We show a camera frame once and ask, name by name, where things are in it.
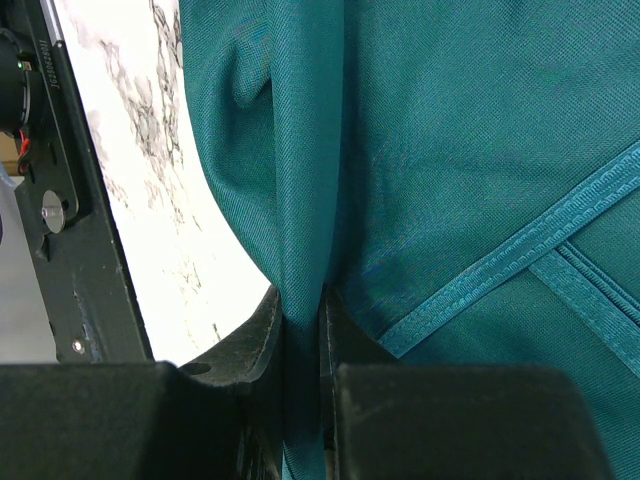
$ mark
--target fabric texture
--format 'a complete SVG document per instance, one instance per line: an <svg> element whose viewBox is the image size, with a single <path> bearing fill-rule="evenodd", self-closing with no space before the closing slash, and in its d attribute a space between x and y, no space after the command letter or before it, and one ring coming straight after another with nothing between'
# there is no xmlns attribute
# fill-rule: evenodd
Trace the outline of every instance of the fabric texture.
<svg viewBox="0 0 640 480"><path fill-rule="evenodd" d="M640 4L180 7L205 175L283 296L285 469L324 478L315 320L323 284L336 284L384 344L403 320L433 321L420 305L640 141ZM627 183L637 182L628 168ZM570 237L581 265L606 276L576 278L606 298L589 316L609 328L622 318L611 291L628 305L640 298L640 195L625 195L552 246ZM460 308L447 299L451 318L395 353L414 364L563 369L585 393L618 477L640 478L640 380L571 292L535 273L515 269Z"/></svg>
<svg viewBox="0 0 640 480"><path fill-rule="evenodd" d="M617 156L482 260L438 290L380 338L402 356L471 303L537 263L640 187L640 142Z"/></svg>
<svg viewBox="0 0 640 480"><path fill-rule="evenodd" d="M530 270L640 377L640 328L631 318L555 250Z"/></svg>

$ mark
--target silver screw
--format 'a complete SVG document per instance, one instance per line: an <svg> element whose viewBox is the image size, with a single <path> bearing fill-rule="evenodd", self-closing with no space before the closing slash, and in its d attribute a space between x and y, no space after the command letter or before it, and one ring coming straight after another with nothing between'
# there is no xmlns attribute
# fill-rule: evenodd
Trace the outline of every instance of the silver screw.
<svg viewBox="0 0 640 480"><path fill-rule="evenodd" d="M71 344L71 348L73 348L74 352L80 355L84 354L84 344L82 343L82 340L74 340Z"/></svg>
<svg viewBox="0 0 640 480"><path fill-rule="evenodd" d="M42 198L40 214L52 233L60 233L64 230L66 218L62 200L55 192L47 190Z"/></svg>

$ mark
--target white marble surface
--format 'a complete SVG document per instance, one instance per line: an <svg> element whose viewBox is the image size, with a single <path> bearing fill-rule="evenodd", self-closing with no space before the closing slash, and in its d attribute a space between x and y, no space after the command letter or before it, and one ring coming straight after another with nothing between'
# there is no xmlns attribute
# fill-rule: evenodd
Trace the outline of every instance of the white marble surface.
<svg viewBox="0 0 640 480"><path fill-rule="evenodd" d="M189 123L177 0L55 0L156 359L246 320L268 287L218 209Z"/></svg>

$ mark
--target black plastic part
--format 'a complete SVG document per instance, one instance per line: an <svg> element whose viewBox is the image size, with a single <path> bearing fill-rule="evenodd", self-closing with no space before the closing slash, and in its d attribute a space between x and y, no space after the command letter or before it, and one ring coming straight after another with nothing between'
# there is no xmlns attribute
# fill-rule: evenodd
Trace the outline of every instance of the black plastic part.
<svg viewBox="0 0 640 480"><path fill-rule="evenodd" d="M318 312L320 395L327 461L338 463L335 440L335 377L343 364L395 364L398 360L356 325L335 288L325 292Z"/></svg>
<svg viewBox="0 0 640 480"><path fill-rule="evenodd" d="M0 478L279 479L275 290L240 329L180 370L0 367Z"/></svg>
<svg viewBox="0 0 640 480"><path fill-rule="evenodd" d="M282 469L282 307L271 287L253 316L181 370L233 392L244 412L241 479L274 478Z"/></svg>
<svg viewBox="0 0 640 480"><path fill-rule="evenodd" d="M38 0L0 2L6 27L36 47L46 105L28 135L28 172L16 189L27 242L61 362L153 359L100 165L64 42L51 45ZM42 199L55 192L66 228L52 234Z"/></svg>
<svg viewBox="0 0 640 480"><path fill-rule="evenodd" d="M0 28L0 131L15 134L42 114L44 81L35 66L30 40Z"/></svg>
<svg viewBox="0 0 640 480"><path fill-rule="evenodd" d="M234 478L235 399L169 364L0 367L0 381L2 478Z"/></svg>
<svg viewBox="0 0 640 480"><path fill-rule="evenodd" d="M589 412L544 368L340 367L341 480L612 480Z"/></svg>

